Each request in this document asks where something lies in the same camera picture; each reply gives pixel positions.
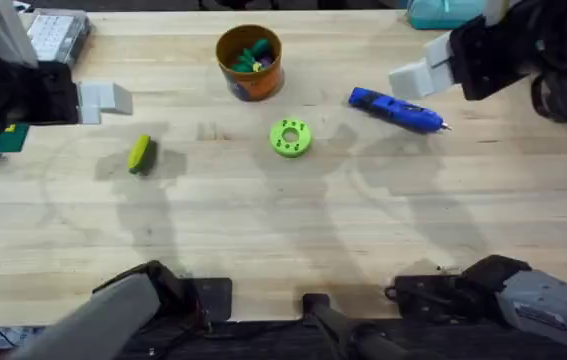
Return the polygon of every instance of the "green circuit board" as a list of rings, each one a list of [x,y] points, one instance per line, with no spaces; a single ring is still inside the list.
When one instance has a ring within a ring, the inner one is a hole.
[[[10,125],[0,134],[0,153],[21,152],[30,126],[25,124]]]

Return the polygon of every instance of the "black cable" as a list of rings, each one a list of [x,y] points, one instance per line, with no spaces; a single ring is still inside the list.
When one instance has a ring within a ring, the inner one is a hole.
[[[257,327],[256,329],[249,331],[249,332],[245,332],[245,333],[237,333],[237,332],[230,332],[227,334],[214,334],[214,333],[208,333],[203,335],[203,338],[205,338],[206,340],[211,340],[211,341],[223,341],[223,340],[253,340],[259,336],[271,333],[271,332],[275,332],[275,331],[281,331],[281,330],[285,330],[285,329],[289,329],[292,328],[296,325],[299,325],[301,323],[301,320],[295,320],[295,321],[287,321],[283,324],[278,324],[278,325],[270,325],[270,326],[260,326]]]
[[[183,345],[186,341],[194,339],[195,334],[196,332],[190,329],[185,330],[185,332],[183,332],[182,334],[174,337],[172,340],[170,340],[170,343],[163,348],[163,352],[156,358],[156,360],[167,359],[168,355],[170,355],[170,353],[174,351],[177,346]]]
[[[16,345],[13,342],[11,342],[10,339],[8,339],[8,337],[5,335],[5,333],[3,333],[3,331],[1,331],[1,330],[0,330],[0,335],[5,341],[7,341],[8,344],[10,344],[11,347],[13,347],[13,348],[16,347]]]
[[[323,338],[325,339],[325,342],[327,342],[327,346],[330,348],[330,353],[332,354],[332,358],[334,360],[343,360],[343,358],[339,354],[339,350],[336,348],[336,345],[334,345],[334,342],[332,341],[332,337],[330,336],[330,333],[325,328],[325,325],[323,325],[323,323],[318,317],[312,315],[310,317],[312,320],[314,320],[314,323],[316,324],[316,327],[319,328],[321,334],[323,334]]]

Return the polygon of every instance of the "green ring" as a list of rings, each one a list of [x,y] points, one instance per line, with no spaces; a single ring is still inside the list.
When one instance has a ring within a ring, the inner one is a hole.
[[[287,141],[284,134],[295,132],[298,135],[296,141]],[[307,125],[299,119],[287,118],[278,121],[270,130],[270,144],[277,154],[295,158],[303,155],[310,148],[312,135]]]

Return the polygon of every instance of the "orange cup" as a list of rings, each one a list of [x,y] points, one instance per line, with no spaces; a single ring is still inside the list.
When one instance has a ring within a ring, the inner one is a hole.
[[[272,47],[272,65],[253,73],[233,71],[231,66],[243,49],[251,48],[263,38]],[[273,31],[259,25],[241,25],[221,36],[216,43],[216,59],[232,93],[241,100],[258,101],[265,99],[281,83],[281,50],[281,41]]]

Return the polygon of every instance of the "wooden tabletop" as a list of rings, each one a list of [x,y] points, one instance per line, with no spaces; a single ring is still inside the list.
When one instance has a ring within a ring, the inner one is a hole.
[[[232,278],[235,319],[292,318],[309,291],[394,316],[382,288],[397,274],[494,253],[567,280],[567,125],[535,115],[529,81],[482,102],[460,89],[419,102],[454,128],[420,136],[345,105],[355,86],[389,93],[388,71],[437,36],[402,12],[90,17],[75,79],[130,89],[134,116],[33,128],[0,164],[0,325],[52,323],[151,259]],[[283,42],[285,85],[259,103],[236,100],[214,58],[245,23]],[[287,116],[314,137],[295,160],[267,139]],[[147,179],[126,169],[141,133],[160,143]]]

